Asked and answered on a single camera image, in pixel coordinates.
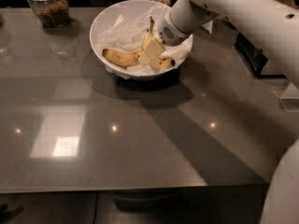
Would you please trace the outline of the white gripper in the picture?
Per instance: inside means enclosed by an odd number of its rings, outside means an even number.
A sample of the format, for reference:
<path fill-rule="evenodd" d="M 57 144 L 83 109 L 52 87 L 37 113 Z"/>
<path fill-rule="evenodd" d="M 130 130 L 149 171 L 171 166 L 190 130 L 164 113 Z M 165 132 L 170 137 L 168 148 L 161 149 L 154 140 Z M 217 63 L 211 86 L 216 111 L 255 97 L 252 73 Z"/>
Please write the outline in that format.
<path fill-rule="evenodd" d="M 182 33 L 173 24 L 168 15 L 164 15 L 164 17 L 158 22 L 157 32 L 163 42 L 172 47 L 181 44 L 189 38 L 188 35 Z M 152 60 L 163 54 L 165 51 L 163 42 L 156 38 L 152 39 L 138 58 L 139 63 L 141 65 L 149 64 Z"/>

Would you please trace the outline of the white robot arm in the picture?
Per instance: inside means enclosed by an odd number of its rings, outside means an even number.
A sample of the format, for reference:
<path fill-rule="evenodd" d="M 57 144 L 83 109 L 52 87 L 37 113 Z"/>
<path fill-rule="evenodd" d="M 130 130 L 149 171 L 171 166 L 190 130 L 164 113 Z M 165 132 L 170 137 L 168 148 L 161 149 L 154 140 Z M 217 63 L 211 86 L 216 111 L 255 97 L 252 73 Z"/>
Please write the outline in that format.
<path fill-rule="evenodd" d="M 138 61 L 153 62 L 163 45 L 176 46 L 202 24 L 221 15 L 290 81 L 298 91 L 299 12 L 276 0 L 177 0 L 158 26 L 158 40 L 144 48 Z M 260 224 L 299 224 L 299 142 L 278 163 L 263 205 Z"/>

